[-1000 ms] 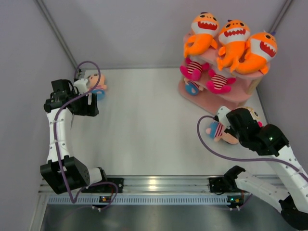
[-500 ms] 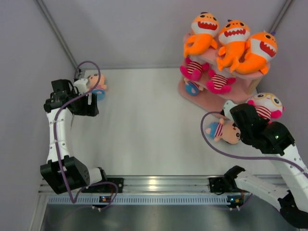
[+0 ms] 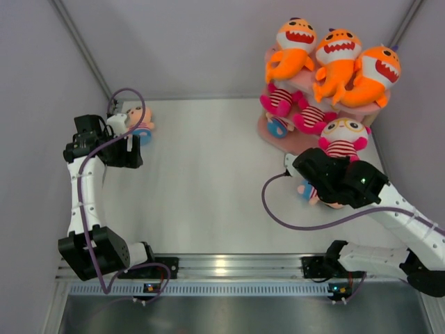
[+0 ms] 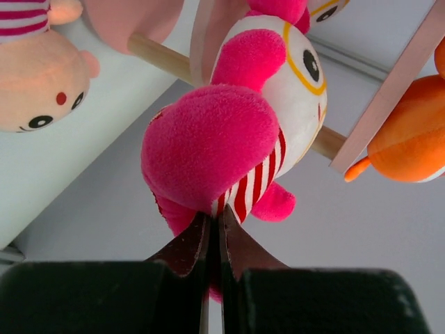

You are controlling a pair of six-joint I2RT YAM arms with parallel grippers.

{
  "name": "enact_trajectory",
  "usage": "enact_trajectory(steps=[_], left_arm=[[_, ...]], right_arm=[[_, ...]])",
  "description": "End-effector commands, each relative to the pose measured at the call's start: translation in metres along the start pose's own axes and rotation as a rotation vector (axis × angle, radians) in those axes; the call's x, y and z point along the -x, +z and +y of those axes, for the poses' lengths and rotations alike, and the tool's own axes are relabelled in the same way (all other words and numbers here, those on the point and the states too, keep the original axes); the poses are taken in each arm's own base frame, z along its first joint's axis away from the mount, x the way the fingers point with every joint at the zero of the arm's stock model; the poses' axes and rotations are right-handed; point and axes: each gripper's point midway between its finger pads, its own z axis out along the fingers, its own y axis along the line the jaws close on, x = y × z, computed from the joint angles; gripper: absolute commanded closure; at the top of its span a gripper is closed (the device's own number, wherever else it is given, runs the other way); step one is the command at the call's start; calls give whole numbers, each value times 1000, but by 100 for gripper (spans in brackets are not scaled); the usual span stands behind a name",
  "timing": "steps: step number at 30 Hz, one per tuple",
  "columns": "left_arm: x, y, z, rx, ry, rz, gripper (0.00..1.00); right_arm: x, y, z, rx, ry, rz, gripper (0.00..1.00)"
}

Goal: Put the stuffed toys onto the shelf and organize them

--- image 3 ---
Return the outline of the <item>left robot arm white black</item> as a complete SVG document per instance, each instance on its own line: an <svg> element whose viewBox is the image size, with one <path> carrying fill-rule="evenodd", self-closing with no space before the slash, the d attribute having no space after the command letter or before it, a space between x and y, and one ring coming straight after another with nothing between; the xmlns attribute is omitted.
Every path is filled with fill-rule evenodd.
<svg viewBox="0 0 445 334"><path fill-rule="evenodd" d="M128 244L106 224L103 182L106 168L139 168L140 139L126 136L128 117L118 113L74 119L76 133L63 150L72 187L70 226L58 251L82 281L133 267L142 278L153 276L157 261L144 241Z"/></svg>

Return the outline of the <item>orange shark plush back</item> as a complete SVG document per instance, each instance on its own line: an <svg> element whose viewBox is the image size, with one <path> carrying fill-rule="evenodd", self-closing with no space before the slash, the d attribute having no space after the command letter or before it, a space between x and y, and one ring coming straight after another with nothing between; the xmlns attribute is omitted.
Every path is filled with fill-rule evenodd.
<svg viewBox="0 0 445 334"><path fill-rule="evenodd" d="M314 71L311 54L317 44L317 32L303 18L292 17L277 32L277 50L265 65L265 82L286 81L303 68Z"/></svg>

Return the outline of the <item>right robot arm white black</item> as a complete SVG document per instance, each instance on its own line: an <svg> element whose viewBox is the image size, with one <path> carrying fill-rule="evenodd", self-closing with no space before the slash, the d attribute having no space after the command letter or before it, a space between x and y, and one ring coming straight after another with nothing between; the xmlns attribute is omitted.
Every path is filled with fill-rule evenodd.
<svg viewBox="0 0 445 334"><path fill-rule="evenodd" d="M370 216L403 243L381 248L333 241L324 259L330 275L367 272L404 280L428 296L444 296L444 230L404 199L385 174L369 162L329 157L320 148L288 153L284 166L289 175L306 179L323 202L356 209L338 224Z"/></svg>

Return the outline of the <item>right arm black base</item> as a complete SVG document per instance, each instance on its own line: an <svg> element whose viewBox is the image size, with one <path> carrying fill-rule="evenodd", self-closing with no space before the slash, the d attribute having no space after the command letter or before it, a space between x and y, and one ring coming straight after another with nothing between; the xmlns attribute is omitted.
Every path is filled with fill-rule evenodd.
<svg viewBox="0 0 445 334"><path fill-rule="evenodd" d="M364 275L363 271L348 271L338 261L321 255L302 257L301 265L303 277L312 280L362 278Z"/></svg>

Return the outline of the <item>panda plush yellow glasses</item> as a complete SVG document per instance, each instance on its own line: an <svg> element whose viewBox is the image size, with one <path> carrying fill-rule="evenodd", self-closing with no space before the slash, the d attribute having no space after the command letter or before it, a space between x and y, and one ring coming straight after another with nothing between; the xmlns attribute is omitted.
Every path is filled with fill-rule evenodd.
<svg viewBox="0 0 445 334"><path fill-rule="evenodd" d="M338 118L325 126L318 146L329 157L358 161L358 152L368 145L370 134L370 127L351 118Z"/></svg>
<svg viewBox="0 0 445 334"><path fill-rule="evenodd" d="M323 110L305 98L298 101L298 108L300 111L293 115L292 121L296 129L304 134L320 135L325 126L338 116L330 108Z"/></svg>

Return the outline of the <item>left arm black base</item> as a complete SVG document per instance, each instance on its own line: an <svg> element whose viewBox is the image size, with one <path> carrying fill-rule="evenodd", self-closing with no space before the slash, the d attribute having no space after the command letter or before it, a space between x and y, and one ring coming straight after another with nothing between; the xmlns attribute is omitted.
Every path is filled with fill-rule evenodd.
<svg viewBox="0 0 445 334"><path fill-rule="evenodd" d="M170 270L170 278L177 279L179 271L179 258L178 257L155 257L156 264L150 267L132 268L127 272L118 275L119 279L124 280L160 280L168 277L168 271L164 267Z"/></svg>

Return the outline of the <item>orange shark plush purple fin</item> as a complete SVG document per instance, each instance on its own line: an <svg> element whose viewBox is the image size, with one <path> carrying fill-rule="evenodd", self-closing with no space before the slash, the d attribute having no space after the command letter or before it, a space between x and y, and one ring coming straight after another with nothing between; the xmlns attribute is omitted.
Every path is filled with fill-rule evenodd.
<svg viewBox="0 0 445 334"><path fill-rule="evenodd" d="M363 51L355 60L353 87L339 87L332 102L356 108L375 103L381 109L389 99L386 94L401 77L398 47L374 46Z"/></svg>

